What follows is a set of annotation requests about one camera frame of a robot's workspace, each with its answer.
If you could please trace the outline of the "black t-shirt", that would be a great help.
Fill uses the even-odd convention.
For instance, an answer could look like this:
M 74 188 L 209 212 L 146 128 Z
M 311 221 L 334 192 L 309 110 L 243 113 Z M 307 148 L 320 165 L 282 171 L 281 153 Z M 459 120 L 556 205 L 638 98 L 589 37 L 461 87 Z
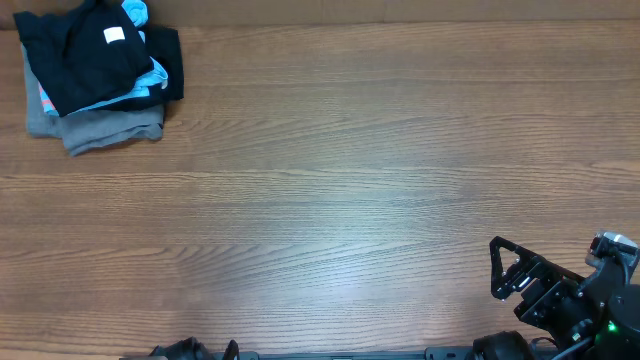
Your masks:
M 61 116 L 129 93 L 153 68 L 117 4 L 85 1 L 63 15 L 24 11 L 13 18 L 31 70 Z

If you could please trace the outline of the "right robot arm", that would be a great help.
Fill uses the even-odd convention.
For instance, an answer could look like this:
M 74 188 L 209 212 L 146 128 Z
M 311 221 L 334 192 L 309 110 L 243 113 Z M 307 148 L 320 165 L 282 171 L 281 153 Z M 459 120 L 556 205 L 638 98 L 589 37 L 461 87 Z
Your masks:
M 597 233 L 585 257 L 594 268 L 587 277 L 499 236 L 489 249 L 492 296 L 505 300 L 520 293 L 514 314 L 549 333 L 556 352 L 539 351 L 536 340 L 510 331 L 476 339 L 468 359 L 639 357 L 639 286 L 631 282 L 639 265 L 635 242 L 612 231 Z

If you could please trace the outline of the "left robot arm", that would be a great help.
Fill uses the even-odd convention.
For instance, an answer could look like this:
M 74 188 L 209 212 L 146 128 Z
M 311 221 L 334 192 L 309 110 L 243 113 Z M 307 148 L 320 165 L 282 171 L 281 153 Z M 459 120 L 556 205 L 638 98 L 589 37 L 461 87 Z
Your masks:
M 208 348 L 195 337 L 190 337 L 177 343 L 162 347 L 156 346 L 149 354 L 150 357 L 164 357 L 166 360 L 216 360 L 216 357 Z M 231 340 L 220 360 L 239 360 L 239 346 L 235 340 Z

